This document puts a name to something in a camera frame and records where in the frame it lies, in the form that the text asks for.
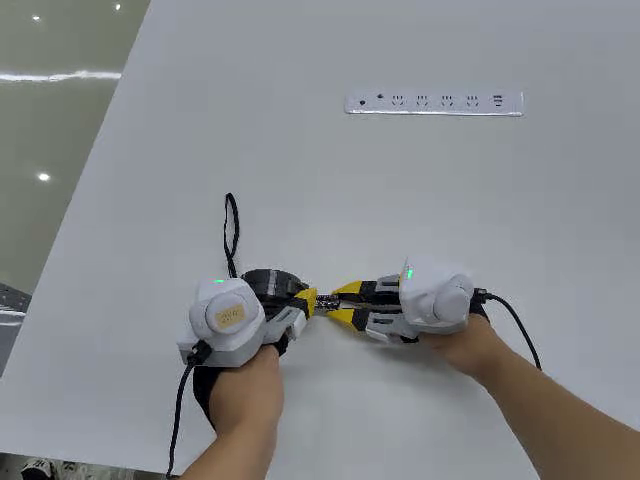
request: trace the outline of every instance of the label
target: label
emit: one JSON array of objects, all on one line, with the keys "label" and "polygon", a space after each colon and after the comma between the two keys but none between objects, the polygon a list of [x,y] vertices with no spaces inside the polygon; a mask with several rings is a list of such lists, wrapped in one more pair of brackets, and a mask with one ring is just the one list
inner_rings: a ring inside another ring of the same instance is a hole
[{"label": "label", "polygon": [[216,313],[216,322],[218,322],[218,326],[222,329],[229,328],[236,323],[240,323],[245,318],[246,314],[244,313],[244,308],[240,303]]}]

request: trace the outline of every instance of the table surface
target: table surface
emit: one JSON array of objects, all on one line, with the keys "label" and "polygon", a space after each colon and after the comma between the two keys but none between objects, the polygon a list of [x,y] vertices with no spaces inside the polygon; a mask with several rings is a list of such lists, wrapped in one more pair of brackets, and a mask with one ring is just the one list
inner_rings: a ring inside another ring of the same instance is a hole
[{"label": "table surface", "polygon": [[[0,381],[0,450],[166,468],[174,341],[197,281],[226,272],[227,191],[241,270],[327,291],[454,259],[512,301],[550,375],[640,426],[638,14],[154,0]],[[343,113],[377,86],[522,90],[526,115]],[[283,371],[272,478],[534,478],[487,394],[426,349],[315,317]],[[186,395],[177,470],[212,438]]]}]

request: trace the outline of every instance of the power strip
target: power strip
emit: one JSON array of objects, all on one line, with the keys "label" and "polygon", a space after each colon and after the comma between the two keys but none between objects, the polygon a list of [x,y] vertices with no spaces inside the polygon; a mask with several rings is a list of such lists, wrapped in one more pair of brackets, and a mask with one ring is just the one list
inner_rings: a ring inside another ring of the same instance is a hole
[{"label": "power strip", "polygon": [[424,90],[357,90],[347,96],[345,112],[395,115],[471,115],[520,117],[522,92],[446,93]]}]

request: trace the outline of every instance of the black wrist strap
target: black wrist strap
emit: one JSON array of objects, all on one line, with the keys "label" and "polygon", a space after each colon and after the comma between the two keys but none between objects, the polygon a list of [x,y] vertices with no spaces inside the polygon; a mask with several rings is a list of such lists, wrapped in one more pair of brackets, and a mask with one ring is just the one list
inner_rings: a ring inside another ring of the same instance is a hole
[{"label": "black wrist strap", "polygon": [[[227,219],[229,216],[229,206],[231,206],[231,214],[233,216],[233,240],[231,248],[227,242]],[[240,218],[238,217],[238,205],[233,193],[227,193],[224,197],[224,254],[227,257],[227,268],[229,269],[229,277],[237,278],[236,266],[233,263],[233,257],[238,249],[238,239],[240,238]]]}]

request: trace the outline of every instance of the floor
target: floor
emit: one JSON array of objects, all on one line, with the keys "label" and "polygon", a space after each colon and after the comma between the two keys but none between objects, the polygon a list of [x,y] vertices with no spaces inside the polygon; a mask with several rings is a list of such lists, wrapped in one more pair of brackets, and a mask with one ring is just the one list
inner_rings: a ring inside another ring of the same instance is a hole
[{"label": "floor", "polygon": [[33,293],[148,4],[0,2],[0,283]]},{"label": "floor", "polygon": [[[22,455],[0,454],[0,480],[20,480],[20,470],[29,461]],[[131,471],[121,468],[86,466],[79,475],[60,475],[56,480],[161,480],[164,475],[152,472]]]}]

